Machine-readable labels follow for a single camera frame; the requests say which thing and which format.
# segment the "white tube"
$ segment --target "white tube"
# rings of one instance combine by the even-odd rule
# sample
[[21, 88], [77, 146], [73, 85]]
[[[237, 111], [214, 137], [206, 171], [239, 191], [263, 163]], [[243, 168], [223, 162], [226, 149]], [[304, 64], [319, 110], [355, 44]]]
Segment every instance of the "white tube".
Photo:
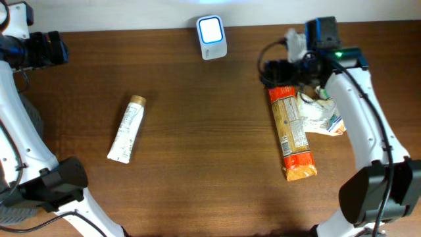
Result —
[[116, 139], [107, 155], [108, 159], [129, 163], [134, 140], [143, 118], [145, 103], [145, 98], [138, 95], [132, 96], [118, 128]]

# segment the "pasta package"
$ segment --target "pasta package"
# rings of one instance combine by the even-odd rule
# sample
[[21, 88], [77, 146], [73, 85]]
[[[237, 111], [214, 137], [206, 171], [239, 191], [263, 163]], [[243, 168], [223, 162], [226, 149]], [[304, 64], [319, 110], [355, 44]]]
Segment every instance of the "pasta package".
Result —
[[317, 175], [292, 86], [269, 89], [288, 181]]

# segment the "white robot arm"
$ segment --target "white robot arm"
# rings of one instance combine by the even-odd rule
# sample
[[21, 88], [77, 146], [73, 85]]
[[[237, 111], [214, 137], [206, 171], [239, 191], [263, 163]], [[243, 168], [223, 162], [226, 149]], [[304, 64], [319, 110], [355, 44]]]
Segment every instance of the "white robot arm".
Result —
[[[336, 19], [317, 18], [306, 23], [304, 36], [294, 33], [264, 48], [260, 80], [268, 88], [325, 87], [347, 127], [358, 170], [339, 191], [341, 209], [311, 235], [381, 236], [381, 224], [412, 213], [421, 194], [421, 161], [410, 159], [387, 123], [360, 49], [341, 48]], [[287, 46], [289, 60], [266, 62], [261, 70], [262, 54], [277, 43]]]
[[45, 34], [29, 34], [32, 9], [26, 3], [6, 6], [0, 2], [9, 22], [0, 36], [0, 163], [4, 172], [0, 223], [16, 224], [42, 207], [64, 216], [83, 236], [128, 236], [91, 196], [79, 160], [72, 157], [59, 163], [48, 150], [34, 127], [40, 118], [34, 109], [30, 111], [32, 117], [28, 115], [30, 104], [14, 84], [13, 71], [67, 63], [68, 52], [59, 33], [49, 32], [49, 41]]

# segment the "white plastic bag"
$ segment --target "white plastic bag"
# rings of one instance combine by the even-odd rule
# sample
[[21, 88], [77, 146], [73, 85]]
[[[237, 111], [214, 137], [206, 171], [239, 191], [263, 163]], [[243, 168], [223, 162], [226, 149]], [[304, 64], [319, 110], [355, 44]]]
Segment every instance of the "white plastic bag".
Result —
[[320, 86], [315, 90], [320, 99], [311, 99], [301, 92], [297, 94], [297, 105], [304, 131], [331, 136], [342, 135], [346, 127], [334, 99]]

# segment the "wooden table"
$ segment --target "wooden table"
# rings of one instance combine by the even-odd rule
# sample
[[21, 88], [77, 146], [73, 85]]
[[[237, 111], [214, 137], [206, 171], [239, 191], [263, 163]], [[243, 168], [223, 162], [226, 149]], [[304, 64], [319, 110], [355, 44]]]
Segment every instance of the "wooden table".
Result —
[[[196, 29], [66, 33], [70, 63], [29, 72], [26, 93], [59, 160], [77, 156], [92, 195], [133, 236], [252, 236], [294, 233], [327, 220], [355, 173], [347, 136], [307, 134], [318, 176], [287, 182], [256, 59], [292, 26], [226, 28], [228, 55], [203, 61]], [[303, 30], [303, 25], [293, 26]], [[358, 45], [378, 99], [401, 143], [421, 154], [421, 22], [339, 25]], [[267, 59], [286, 57], [281, 47]], [[122, 115], [147, 98], [130, 164], [107, 159]], [[39, 215], [18, 227], [54, 217]], [[421, 205], [388, 224], [417, 236]], [[58, 221], [32, 236], [79, 236]]]

